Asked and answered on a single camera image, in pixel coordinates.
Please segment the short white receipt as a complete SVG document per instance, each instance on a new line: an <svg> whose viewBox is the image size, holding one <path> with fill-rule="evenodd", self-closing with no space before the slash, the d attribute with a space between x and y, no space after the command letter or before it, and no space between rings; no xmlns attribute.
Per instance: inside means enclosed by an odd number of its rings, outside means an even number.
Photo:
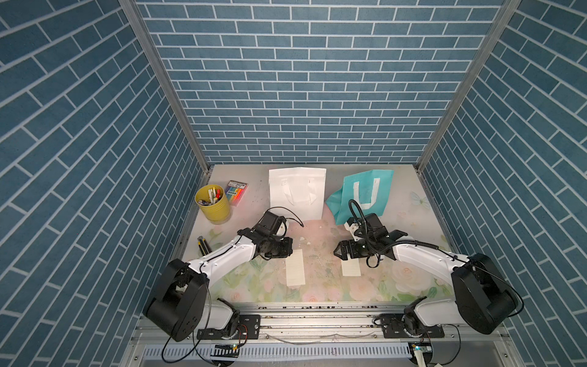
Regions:
<svg viewBox="0 0 587 367"><path fill-rule="evenodd" d="M362 272L357 258L350 260L342 260L342 275L344 277L361 277Z"/></svg>

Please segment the long white receipt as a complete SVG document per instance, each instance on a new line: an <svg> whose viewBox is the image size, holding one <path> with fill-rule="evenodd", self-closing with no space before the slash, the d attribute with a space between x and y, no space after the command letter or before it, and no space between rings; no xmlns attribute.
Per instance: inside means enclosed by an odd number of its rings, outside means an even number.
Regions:
<svg viewBox="0 0 587 367"><path fill-rule="evenodd" d="M302 249L293 250L292 254L286 258L286 284L288 287L306 284Z"/></svg>

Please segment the white paper bag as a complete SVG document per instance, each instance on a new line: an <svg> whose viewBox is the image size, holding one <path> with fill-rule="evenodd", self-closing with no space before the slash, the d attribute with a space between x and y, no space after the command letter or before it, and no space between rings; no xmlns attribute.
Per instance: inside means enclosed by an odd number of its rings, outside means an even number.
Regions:
<svg viewBox="0 0 587 367"><path fill-rule="evenodd" d="M305 221L321 220L325 202L325 168L281 168L268 173L271 206L282 206Z"/></svg>

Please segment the teal paper bag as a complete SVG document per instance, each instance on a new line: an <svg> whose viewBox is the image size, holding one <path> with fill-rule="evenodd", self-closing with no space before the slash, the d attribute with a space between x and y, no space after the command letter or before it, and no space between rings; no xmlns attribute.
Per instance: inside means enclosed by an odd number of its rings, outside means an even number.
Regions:
<svg viewBox="0 0 587 367"><path fill-rule="evenodd" d="M371 170L346 176L341 188L326 200L336 225L343 225L352 216L350 200L355 200L365 215L375 213L382 216L393 177L394 170Z"/></svg>

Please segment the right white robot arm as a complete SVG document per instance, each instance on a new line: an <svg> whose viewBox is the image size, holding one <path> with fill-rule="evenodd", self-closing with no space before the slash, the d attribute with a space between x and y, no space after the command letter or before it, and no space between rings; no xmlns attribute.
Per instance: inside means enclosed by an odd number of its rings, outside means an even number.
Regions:
<svg viewBox="0 0 587 367"><path fill-rule="evenodd" d="M454 295L443 299L419 298L404 309L406 333L419 337L442 324L467 324L489 335L499 324L520 313L521 297L504 280L487 255L462 255L408 238L406 232L381 230L366 235L360 229L353 239L342 240L333 254L343 261L383 255L414 265L448 283Z"/></svg>

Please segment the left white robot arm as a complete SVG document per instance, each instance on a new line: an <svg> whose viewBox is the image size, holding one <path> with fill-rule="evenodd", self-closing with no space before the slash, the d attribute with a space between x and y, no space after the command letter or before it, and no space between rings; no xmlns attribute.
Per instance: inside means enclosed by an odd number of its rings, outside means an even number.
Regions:
<svg viewBox="0 0 587 367"><path fill-rule="evenodd" d="M287 258L293 253L292 243L290 237L245 228L225 246L202 258L188 262L175 259L157 280L143 314L177 342L195 330L215 331L229 338L235 334L240 311L227 301L212 301L210 287L258 255Z"/></svg>

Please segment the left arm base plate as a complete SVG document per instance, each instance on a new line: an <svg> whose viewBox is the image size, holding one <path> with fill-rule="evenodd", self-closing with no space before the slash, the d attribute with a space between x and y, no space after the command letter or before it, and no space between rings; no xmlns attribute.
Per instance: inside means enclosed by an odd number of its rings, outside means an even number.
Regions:
<svg viewBox="0 0 587 367"><path fill-rule="evenodd" d="M197 330L197 339L221 340L221 339L258 339L261 316L259 314L240 314L238 318L232 317L223 329Z"/></svg>

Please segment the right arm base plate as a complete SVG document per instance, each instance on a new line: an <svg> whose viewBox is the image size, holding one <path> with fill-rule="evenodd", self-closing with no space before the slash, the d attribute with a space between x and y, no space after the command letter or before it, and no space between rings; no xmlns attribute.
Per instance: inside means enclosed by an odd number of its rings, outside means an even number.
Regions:
<svg viewBox="0 0 587 367"><path fill-rule="evenodd" d="M442 327L426 327L411 316L402 313L384 313L373 319L373 324L382 329L385 339L398 338L444 338Z"/></svg>

